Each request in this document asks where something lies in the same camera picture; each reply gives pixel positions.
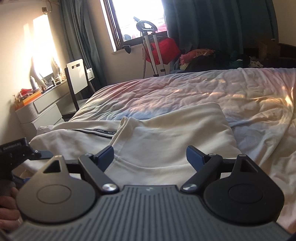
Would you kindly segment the person's left hand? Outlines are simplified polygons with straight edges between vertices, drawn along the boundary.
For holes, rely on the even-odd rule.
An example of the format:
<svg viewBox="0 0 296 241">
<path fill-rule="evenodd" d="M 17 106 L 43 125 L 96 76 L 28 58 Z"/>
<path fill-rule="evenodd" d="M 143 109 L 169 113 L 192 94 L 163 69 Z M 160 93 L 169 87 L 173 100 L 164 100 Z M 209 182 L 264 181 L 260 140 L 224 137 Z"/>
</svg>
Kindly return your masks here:
<svg viewBox="0 0 296 241">
<path fill-rule="evenodd" d="M 1 196 L 1 229 L 7 232 L 16 230 L 22 223 L 21 214 L 16 205 L 18 190 L 12 187 L 8 196 Z"/>
</svg>

